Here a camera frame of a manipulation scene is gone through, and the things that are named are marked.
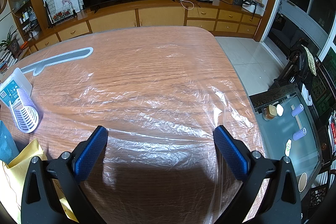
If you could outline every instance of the purple roller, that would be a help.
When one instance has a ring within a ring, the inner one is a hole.
[[[295,117],[296,115],[300,114],[304,110],[303,105],[298,105],[293,111],[292,116]]]
[[[293,134],[293,140],[297,141],[298,139],[302,138],[303,136],[305,136],[307,134],[307,130],[306,128],[302,128],[300,129],[299,131],[296,131],[294,134]]]

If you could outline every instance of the wooden table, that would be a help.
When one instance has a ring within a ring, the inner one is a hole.
[[[218,166],[213,129],[224,124],[263,152],[250,101],[215,38],[196,27],[121,29],[58,43],[16,66],[83,47],[93,53],[26,74],[43,112],[34,133],[21,133],[1,108],[19,149],[38,138],[56,158],[102,125],[105,154],[81,186],[107,223],[214,222],[241,183],[221,156]]]

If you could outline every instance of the metal screw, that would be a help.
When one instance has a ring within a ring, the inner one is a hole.
[[[290,163],[291,162],[291,159],[287,156],[283,157],[283,160],[285,161],[285,163]]]
[[[70,157],[70,153],[69,152],[63,152],[61,157],[62,157],[62,159],[66,160],[67,158]]]
[[[35,156],[31,159],[31,162],[34,163],[34,164],[37,163],[38,161],[39,161],[39,157],[37,157],[37,156]]]
[[[260,152],[254,150],[254,151],[252,151],[252,156],[256,159],[259,159],[261,157],[261,154],[260,154]]]

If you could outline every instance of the floor tile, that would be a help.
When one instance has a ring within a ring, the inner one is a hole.
[[[273,56],[261,45],[250,38],[237,38],[258,63],[274,62]]]
[[[216,37],[233,65],[258,63],[235,37]]]
[[[266,37],[264,43],[286,67],[288,60],[286,59],[286,55],[281,51],[281,49],[279,49],[279,47],[269,37]]]
[[[278,78],[280,73],[283,71],[283,68],[277,63],[260,63],[259,64],[263,70],[266,72],[268,78],[270,78],[272,81],[275,78]]]
[[[248,95],[264,92],[273,83],[260,64],[235,65],[234,68]]]

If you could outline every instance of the glass table top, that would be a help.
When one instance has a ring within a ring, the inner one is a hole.
[[[307,173],[307,181],[309,181],[319,163],[319,152],[313,129],[305,113],[309,110],[305,109],[298,114],[298,120],[292,116],[291,106],[297,107],[300,103],[295,94],[281,103],[283,107],[281,117],[276,116],[272,120],[266,121],[262,113],[256,113],[256,118],[266,148],[266,157],[280,160],[285,156],[286,143],[291,140],[289,157],[293,163],[295,175],[300,176],[305,172]],[[300,127],[305,127],[307,134],[295,141],[293,134],[300,130]]]

